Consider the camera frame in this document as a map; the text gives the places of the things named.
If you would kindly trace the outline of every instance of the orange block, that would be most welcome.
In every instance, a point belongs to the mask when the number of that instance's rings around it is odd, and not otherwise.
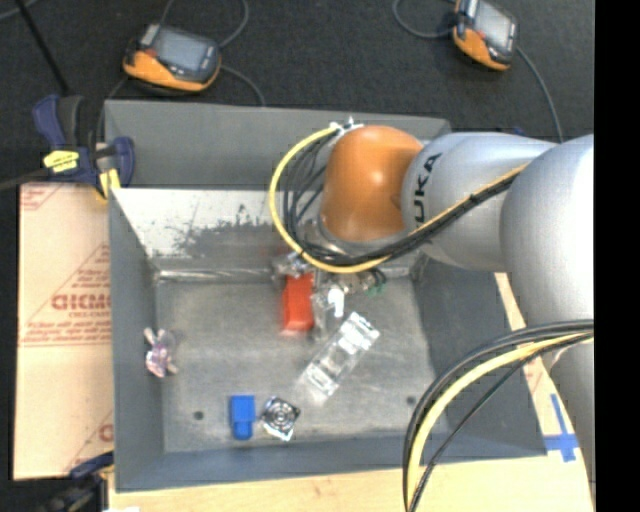
[[[286,276],[286,279],[282,292],[283,328],[285,331],[308,331],[313,327],[313,274],[303,274],[298,278]]]

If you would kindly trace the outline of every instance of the black floor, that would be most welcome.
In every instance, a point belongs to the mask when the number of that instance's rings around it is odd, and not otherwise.
[[[426,41],[396,23],[392,0],[248,0],[246,29],[224,49],[226,65],[250,77],[273,106],[410,113],[445,118],[456,131],[517,131],[557,141],[540,85],[517,58],[504,73],[471,63],[450,39]],[[519,46],[546,82],[565,139],[594,131],[595,0],[499,0],[520,21]],[[31,108],[60,92],[19,15],[0,0],[0,181],[38,168],[46,149]],[[104,97],[121,79],[130,37],[159,18],[165,0],[39,0],[30,12],[65,79],[86,98],[95,125]],[[422,31],[450,21],[451,4],[405,0],[400,13]],[[166,22],[218,41],[242,18],[240,0],[176,0]],[[148,97],[126,83],[117,97]],[[199,97],[250,105],[252,90],[223,72]],[[15,391],[15,190],[0,192],[0,512],[30,510],[61,482],[8,482]]]

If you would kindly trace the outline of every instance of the yellow cable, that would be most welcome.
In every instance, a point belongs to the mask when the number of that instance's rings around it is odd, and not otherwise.
[[[429,433],[435,425],[436,420],[444,412],[444,409],[447,407],[447,405],[449,405],[449,403],[456,396],[458,396],[461,391],[478,380],[480,377],[486,375],[492,370],[495,370],[496,368],[517,360],[525,359],[544,348],[557,345],[559,343],[577,338],[584,334],[585,333],[569,334],[566,336],[560,336],[558,338],[552,338],[546,341],[524,345],[476,366],[474,369],[456,380],[449,388],[447,388],[447,390],[434,402],[433,406],[429,409],[429,412],[425,416],[424,421],[420,425],[418,432],[416,433],[416,436],[414,438],[411,452],[409,454],[409,463],[407,465],[407,493],[410,494],[410,496],[407,496],[407,503],[411,503],[411,501],[413,500],[415,489],[420,480],[418,475],[420,469],[420,458],[422,456],[422,452],[424,450],[425,443],[427,442]]]
[[[379,257],[379,258],[376,258],[376,259],[373,259],[373,260],[369,260],[369,261],[366,261],[364,263],[360,263],[358,265],[337,266],[337,265],[331,265],[329,263],[325,263],[323,261],[317,260],[316,258],[311,256],[310,254],[306,253],[304,251],[304,249],[287,232],[286,228],[284,227],[284,224],[282,223],[282,220],[280,219],[280,214],[278,213],[278,207],[277,207],[277,204],[276,204],[276,195],[277,195],[277,191],[278,191],[278,183],[280,182],[280,177],[282,176],[282,173],[286,169],[287,165],[289,165],[289,162],[291,160],[293,160],[293,158],[300,151],[302,151],[304,148],[306,148],[307,146],[309,146],[310,144],[312,144],[316,140],[321,139],[322,137],[325,137],[326,135],[330,135],[331,133],[334,133],[335,131],[336,131],[336,128],[328,127],[328,128],[323,129],[323,130],[319,130],[319,131],[317,131],[315,133],[312,133],[307,138],[305,138],[305,139],[301,140],[300,142],[298,142],[295,146],[293,146],[285,154],[285,156],[282,158],[282,160],[280,160],[280,162],[278,163],[275,171],[273,172],[273,176],[271,177],[271,183],[269,185],[269,209],[271,211],[271,218],[273,219],[273,224],[274,224],[275,228],[278,230],[278,233],[280,234],[282,239],[286,242],[286,244],[293,251],[295,251],[298,255],[300,255],[300,257],[302,257],[305,261],[307,261],[308,263],[310,263],[314,267],[319,268],[320,270],[324,270],[325,272],[331,272],[331,273],[334,273],[334,274],[352,274],[352,273],[357,273],[357,272],[364,272],[365,270],[369,270],[369,269],[372,269],[374,267],[377,267],[381,263],[384,263],[385,261],[390,259],[391,258],[391,254],[389,254],[387,256],[382,256],[382,257]],[[504,181],[504,180],[512,178],[513,176],[515,176],[515,175],[519,174],[520,172],[522,172],[522,170],[525,167],[526,167],[526,164],[525,165],[521,165],[520,167],[516,167],[515,169],[512,169],[508,173],[506,173],[506,174],[500,176],[499,178],[495,179],[494,181],[492,181],[488,185],[485,185],[484,187],[481,187],[481,188],[477,189],[473,194],[469,194],[468,196],[466,196],[465,198],[459,200],[454,205],[452,205],[449,208],[447,208],[446,210],[442,211],[441,213],[439,213],[435,217],[429,219],[429,221],[427,221],[424,224],[421,224],[420,226],[418,226],[416,229],[411,231],[411,233],[409,233],[409,235],[413,235],[415,233],[418,233],[420,231],[423,231],[423,230],[427,229],[428,227],[432,226],[434,223],[438,222],[442,217],[447,215],[450,211],[454,210],[455,208],[459,207],[461,204],[463,204],[466,201],[468,201],[469,198],[472,195],[481,194],[482,192],[484,192],[488,188],[500,183],[501,181]]]
[[[280,220],[280,215],[278,213],[278,207],[276,205],[276,194],[278,190],[278,182],[280,181],[280,176],[284,172],[284,169],[287,167],[289,162],[293,159],[293,157],[298,154],[299,151],[312,144],[316,140],[325,137],[331,133],[336,131],[335,128],[329,127],[324,130],[319,130],[311,135],[309,135],[306,139],[301,140],[295,146],[293,146],[284,158],[280,161],[276,170],[273,172],[273,176],[271,178],[271,183],[269,185],[269,210],[271,211],[271,218],[273,219],[273,224],[280,233],[280,236],[287,243],[291,249],[293,249],[296,253],[298,253],[305,261],[311,263],[314,267],[319,268],[320,270],[324,270],[326,272],[332,272],[334,274],[351,274],[353,272],[362,272],[364,270],[369,270],[370,268],[376,267],[380,265],[380,263],[389,259],[389,256],[384,258],[377,258],[375,260],[367,261],[366,263],[362,263],[360,265],[352,265],[348,267],[338,267],[336,265],[329,265],[322,261],[315,259],[310,254],[304,252],[304,249],[289,235],[287,230],[285,229],[282,221]]]

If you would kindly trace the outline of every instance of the yellow label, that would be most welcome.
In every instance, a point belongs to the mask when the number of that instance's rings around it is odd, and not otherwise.
[[[44,157],[42,162],[45,167],[52,169],[53,172],[59,173],[74,169],[80,155],[75,151],[55,150]]]

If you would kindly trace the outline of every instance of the cardboard sheet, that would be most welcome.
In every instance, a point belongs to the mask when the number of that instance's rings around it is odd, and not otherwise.
[[[20,192],[14,478],[113,448],[107,205],[92,188]]]

